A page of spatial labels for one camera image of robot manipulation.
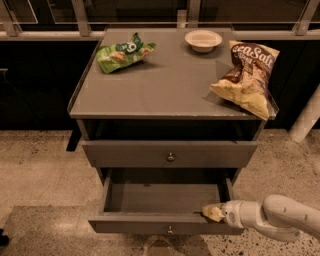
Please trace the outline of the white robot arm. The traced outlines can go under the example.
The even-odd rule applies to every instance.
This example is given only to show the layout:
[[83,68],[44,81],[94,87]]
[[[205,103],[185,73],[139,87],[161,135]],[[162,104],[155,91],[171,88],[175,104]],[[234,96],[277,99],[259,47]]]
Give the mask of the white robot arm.
[[320,211],[279,194],[268,195],[262,203],[231,200],[205,205],[202,214],[232,228],[254,229],[277,241],[297,241],[301,231],[320,239]]

